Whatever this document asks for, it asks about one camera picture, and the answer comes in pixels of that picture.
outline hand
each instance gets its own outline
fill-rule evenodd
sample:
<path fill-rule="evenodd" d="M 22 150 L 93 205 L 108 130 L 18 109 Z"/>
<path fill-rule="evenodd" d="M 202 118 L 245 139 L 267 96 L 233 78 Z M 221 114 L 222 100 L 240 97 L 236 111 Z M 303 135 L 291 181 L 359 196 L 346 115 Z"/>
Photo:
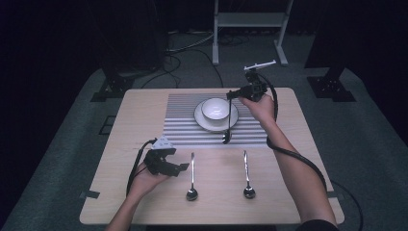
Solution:
<path fill-rule="evenodd" d="M 258 102 L 243 97 L 239 97 L 239 100 L 249 109 L 252 116 L 261 122 L 261 125 L 274 121 L 274 106 L 270 95 L 264 94 Z"/>
<path fill-rule="evenodd" d="M 170 178 L 167 175 L 153 175 L 147 169 L 145 163 L 141 163 L 136 170 L 138 174 L 133 180 L 132 186 L 129 191 L 129 195 L 139 195 L 145 196 L 156 188 L 160 183 L 164 182 L 166 179 Z"/>

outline forearm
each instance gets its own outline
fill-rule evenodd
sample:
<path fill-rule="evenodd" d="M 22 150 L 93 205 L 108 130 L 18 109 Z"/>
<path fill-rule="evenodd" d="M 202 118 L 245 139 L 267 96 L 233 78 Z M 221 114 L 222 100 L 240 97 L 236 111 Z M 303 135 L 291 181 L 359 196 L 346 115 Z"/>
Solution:
<path fill-rule="evenodd" d="M 133 215 L 142 199 L 142 196 L 127 197 L 120 208 L 117 210 L 114 218 L 109 223 L 106 231 L 127 231 L 132 222 Z"/>
<path fill-rule="evenodd" d="M 273 118 L 261 125 L 273 145 L 297 152 Z M 291 156 L 275 150 L 274 154 L 301 221 L 319 218 L 336 224 L 325 188 L 314 170 Z"/>

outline spoon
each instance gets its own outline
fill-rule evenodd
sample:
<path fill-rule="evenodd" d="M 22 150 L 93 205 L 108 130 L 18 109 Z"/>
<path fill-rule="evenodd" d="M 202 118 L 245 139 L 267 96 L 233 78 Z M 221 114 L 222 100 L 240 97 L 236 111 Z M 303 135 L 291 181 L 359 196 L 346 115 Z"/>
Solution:
<path fill-rule="evenodd" d="M 191 153 L 191 189 L 187 192 L 186 199 L 188 201 L 195 200 L 198 197 L 198 191 L 194 188 L 194 153 Z"/>
<path fill-rule="evenodd" d="M 249 185 L 249 173 L 248 173 L 248 161 L 247 161 L 247 154 L 246 151 L 243 151 L 243 160 L 245 161 L 245 172 L 246 172 L 246 188 L 243 190 L 243 195 L 248 198 L 252 199 L 255 197 L 256 193 L 254 189 Z"/>
<path fill-rule="evenodd" d="M 231 133 L 231 104 L 232 99 L 230 99 L 229 114 L 228 114 L 228 130 L 225 131 L 224 136 L 222 136 L 222 143 L 227 144 L 232 137 Z"/>

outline person's right hand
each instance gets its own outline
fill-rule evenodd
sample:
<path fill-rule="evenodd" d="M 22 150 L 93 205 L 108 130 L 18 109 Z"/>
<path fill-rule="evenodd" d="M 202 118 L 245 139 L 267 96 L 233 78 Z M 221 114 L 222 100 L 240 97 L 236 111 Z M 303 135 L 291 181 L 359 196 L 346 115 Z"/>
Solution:
<path fill-rule="evenodd" d="M 274 120 L 273 99 L 270 95 L 264 94 L 258 102 L 253 102 L 244 97 L 239 97 L 239 100 L 249 109 L 252 116 L 261 122 L 261 125 Z"/>

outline person's right arm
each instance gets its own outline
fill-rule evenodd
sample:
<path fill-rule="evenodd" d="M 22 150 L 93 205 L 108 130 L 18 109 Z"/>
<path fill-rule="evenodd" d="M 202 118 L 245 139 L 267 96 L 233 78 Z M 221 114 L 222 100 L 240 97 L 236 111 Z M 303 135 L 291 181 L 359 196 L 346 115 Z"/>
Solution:
<path fill-rule="evenodd" d="M 273 117 L 273 100 L 264 95 L 259 102 L 240 97 L 262 128 L 267 132 L 273 145 L 296 152 Z M 299 212 L 301 222 L 323 219 L 337 226 L 333 209 L 327 199 L 326 190 L 313 169 L 299 160 L 273 151 L 282 172 L 285 184 Z"/>

